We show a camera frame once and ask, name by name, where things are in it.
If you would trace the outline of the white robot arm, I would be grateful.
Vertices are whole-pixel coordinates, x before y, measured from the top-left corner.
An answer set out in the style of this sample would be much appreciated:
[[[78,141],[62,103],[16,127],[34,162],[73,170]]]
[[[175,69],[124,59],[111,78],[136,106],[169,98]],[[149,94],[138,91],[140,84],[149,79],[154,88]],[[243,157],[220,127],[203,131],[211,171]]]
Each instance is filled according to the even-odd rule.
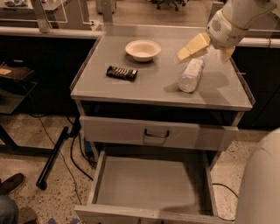
[[[229,56],[260,17],[279,9],[280,0],[227,0],[176,54],[177,62],[200,56],[213,46]],[[264,136],[245,166],[234,224],[280,224],[280,129]]]

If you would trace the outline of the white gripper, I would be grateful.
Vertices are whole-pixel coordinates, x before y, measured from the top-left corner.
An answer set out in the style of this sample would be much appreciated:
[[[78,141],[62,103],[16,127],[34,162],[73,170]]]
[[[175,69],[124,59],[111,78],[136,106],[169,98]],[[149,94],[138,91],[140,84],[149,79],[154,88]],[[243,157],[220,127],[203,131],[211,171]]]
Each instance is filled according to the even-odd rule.
[[[193,37],[176,56],[178,62],[191,58],[193,55],[204,51],[212,45],[221,51],[221,61],[227,63],[235,51],[235,46],[243,39],[244,30],[232,25],[218,10],[207,24],[207,32],[201,32]]]

